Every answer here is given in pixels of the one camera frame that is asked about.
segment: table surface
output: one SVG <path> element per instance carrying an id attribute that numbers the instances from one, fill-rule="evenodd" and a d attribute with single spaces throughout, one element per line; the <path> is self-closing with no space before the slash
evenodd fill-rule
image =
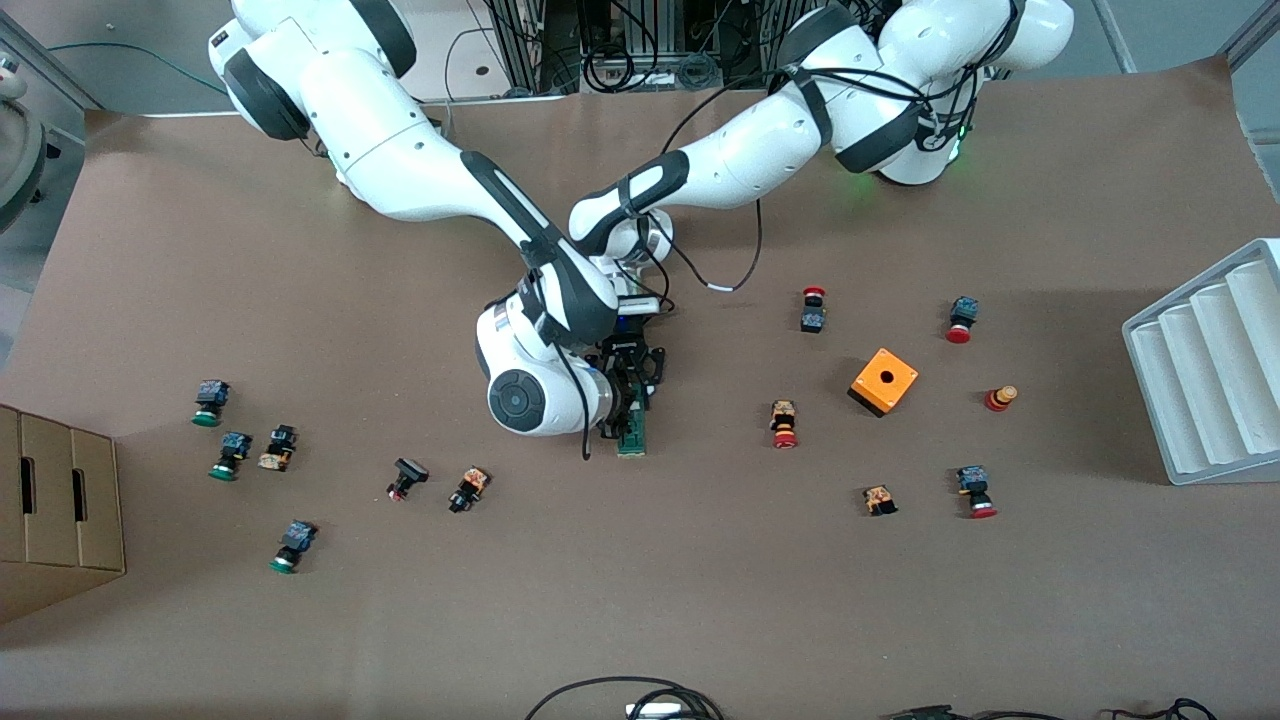
<path id="1" fill-rule="evenodd" d="M 698 100 L 458 108 L 456 141 L 564 218 Z M 582 462 L 575 437 L 489 418 L 474 322 L 522 268 L 495 229 L 380 218 L 238 118 L 91 124 L 0 401 L 118 438 L 129 573 L 0 628 L 0 716 L 520 717 L 616 673 L 744 719 L 1275 711 L 1280 486 L 1169 487 L 1119 332 L 1280 232 L 1220 61 L 992 83 L 929 187 L 813 160 L 765 199 L 741 292 L 669 264 L 641 460 L 596 442 Z M 704 274 L 745 269 L 749 208 L 673 215 Z M 808 284 L 828 290 L 820 336 L 796 329 Z M 941 337 L 959 295 L 982 302 L 966 346 Z M 882 346 L 920 378 L 876 419 L 845 388 Z M 218 430 L 188 421 L 206 377 L 234 387 Z M 1012 409 L 984 410 L 1005 383 Z M 794 451 L 769 446 L 777 397 L 799 406 Z M 301 436 L 287 474 L 205 477 L 223 430 L 261 448 L 278 423 Z M 390 503 L 399 456 L 433 479 Z M 493 486 L 452 515 L 471 464 Z M 966 464 L 997 518 L 966 519 Z M 901 511 L 869 518 L 881 483 Z M 294 518 L 320 533 L 282 577 Z M 548 716 L 616 717 L 640 692 Z"/>

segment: small electronic component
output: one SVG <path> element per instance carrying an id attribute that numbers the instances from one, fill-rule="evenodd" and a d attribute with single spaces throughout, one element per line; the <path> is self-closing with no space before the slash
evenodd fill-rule
<path id="1" fill-rule="evenodd" d="M 888 488 L 884 486 L 864 489 L 863 498 L 867 500 L 867 511 L 872 515 L 892 515 L 897 512 L 893 496 L 888 493 Z"/>
<path id="2" fill-rule="evenodd" d="M 293 451 L 297 450 L 298 434 L 291 425 L 279 425 L 271 430 L 271 442 L 266 452 L 257 457 L 257 466 L 265 470 L 283 473 L 289 469 Z"/>
<path id="3" fill-rule="evenodd" d="M 849 386 L 849 397 L 856 400 L 872 415 L 883 418 L 897 407 L 919 373 L 883 347 Z"/>
<path id="4" fill-rule="evenodd" d="M 987 397 L 982 400 L 982 404 L 986 405 L 987 410 L 991 410 L 992 413 L 1004 413 L 1005 410 L 1009 410 L 1009 405 L 1014 402 L 1015 397 L 1018 397 L 1016 387 L 997 387 L 987 393 Z"/>
<path id="5" fill-rule="evenodd" d="M 996 514 L 996 505 L 987 495 L 987 470 L 982 465 L 966 465 L 956 470 L 960 495 L 969 496 L 969 516 L 980 520 Z"/>
<path id="6" fill-rule="evenodd" d="M 232 482 L 236 479 L 236 469 L 239 461 L 248 457 L 248 448 L 253 445 L 253 436 L 244 433 L 227 433 L 223 436 L 223 454 L 214 462 L 214 469 L 209 477 L 216 480 Z"/>
<path id="7" fill-rule="evenodd" d="M 412 460 L 406 460 L 401 457 L 396 461 L 396 470 L 399 475 L 396 482 L 387 486 L 387 495 L 396 502 L 408 500 L 408 488 L 416 486 L 417 483 L 425 483 L 426 478 L 431 474 L 426 471 L 426 468 L 413 462 Z"/>
<path id="8" fill-rule="evenodd" d="M 955 343 L 969 342 L 969 329 L 978 322 L 978 301 L 960 296 L 951 304 L 951 328 L 947 340 Z"/>
<path id="9" fill-rule="evenodd" d="M 470 470 L 462 474 L 462 483 L 458 484 L 458 489 L 449 497 L 449 511 L 463 512 L 471 510 L 472 505 L 480 502 L 480 495 L 484 493 L 484 488 L 489 487 L 489 480 L 488 473 L 472 465 Z"/>
<path id="10" fill-rule="evenodd" d="M 311 541 L 315 539 L 316 532 L 319 529 L 311 523 L 302 520 L 289 523 L 289 528 L 284 530 L 284 537 L 280 538 L 280 544 L 284 547 L 271 560 L 271 569 L 276 573 L 292 575 L 293 569 L 298 565 L 298 560 L 302 559 L 302 553 L 311 547 Z"/>
<path id="11" fill-rule="evenodd" d="M 822 306 L 827 291 L 818 286 L 804 288 L 804 310 L 800 311 L 800 332 L 820 333 L 827 324 L 827 309 Z"/>
<path id="12" fill-rule="evenodd" d="M 223 406 L 227 405 L 227 396 L 232 386 L 223 380 L 204 380 L 196 391 L 196 405 L 200 410 L 191 416 L 191 421 L 201 428 L 216 428 L 223 421 Z"/>
<path id="13" fill-rule="evenodd" d="M 773 401 L 773 418 L 769 429 L 773 430 L 773 447 L 785 450 L 800 445 L 796 439 L 796 404 L 790 400 Z"/>

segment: green base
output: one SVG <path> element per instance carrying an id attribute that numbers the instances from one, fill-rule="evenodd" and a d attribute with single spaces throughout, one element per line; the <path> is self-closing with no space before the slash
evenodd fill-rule
<path id="1" fill-rule="evenodd" d="M 618 457 L 641 457 L 644 448 L 644 386 L 634 383 L 636 401 L 631 404 L 627 433 L 618 438 Z"/>

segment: gray floor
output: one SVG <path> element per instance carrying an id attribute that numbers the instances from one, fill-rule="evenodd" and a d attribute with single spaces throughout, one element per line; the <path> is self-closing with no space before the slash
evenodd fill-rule
<path id="1" fill-rule="evenodd" d="M 1019 78 L 1053 78 L 1114 74 L 1120 72 L 1094 0 L 1068 0 L 1075 8 L 1076 26 L 1062 55 L 1046 68 Z M 1262 0 L 1097 0 L 1110 3 L 1119 29 L 1139 72 L 1160 70 L 1213 54 L 1257 9 Z M 444 18 L 457 13 L 454 0 L 399 0 L 411 17 Z M 215 82 L 204 53 L 210 28 L 229 17 L 225 0 L 59 0 L 56 14 L 47 0 L 0 0 L 8 13 L 46 46 L 83 41 L 129 42 L 150 47 L 204 79 Z M 415 24 L 422 47 L 447 46 L 457 28 L 444 20 Z M 59 59 L 109 109 L 134 114 L 195 113 L 227 110 L 225 97 L 189 81 L 141 53 L 95 47 L 59 53 Z M 416 68 L 416 82 L 434 85 L 428 68 Z M 461 73 L 471 76 L 470 72 Z M 1272 38 L 1233 78 L 1242 126 L 1251 133 L 1280 136 L 1280 38 Z M 33 87 L 28 104 L 46 117 L 67 119 L 61 99 Z M 1280 145 L 1258 145 L 1258 161 L 1272 181 L 1280 178 Z M 79 172 L 81 152 L 70 152 L 54 167 L 46 193 L 49 200 L 32 218 L 5 233 L 0 242 L 0 284 L 14 292 L 0 296 L 0 316 L 20 318 L 15 305 L 26 304 L 52 243 L 58 222 Z M 0 350 L 12 342 L 17 328 L 0 328 Z"/>

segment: orange box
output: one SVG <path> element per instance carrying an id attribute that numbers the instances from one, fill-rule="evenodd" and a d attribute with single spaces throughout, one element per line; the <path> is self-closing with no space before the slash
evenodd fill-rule
<path id="1" fill-rule="evenodd" d="M 877 418 L 883 418 L 890 410 L 897 407 L 911 387 L 919 373 L 883 347 L 876 351 L 872 361 L 858 373 L 858 378 L 849 386 L 849 397 L 852 397 L 872 411 Z"/>

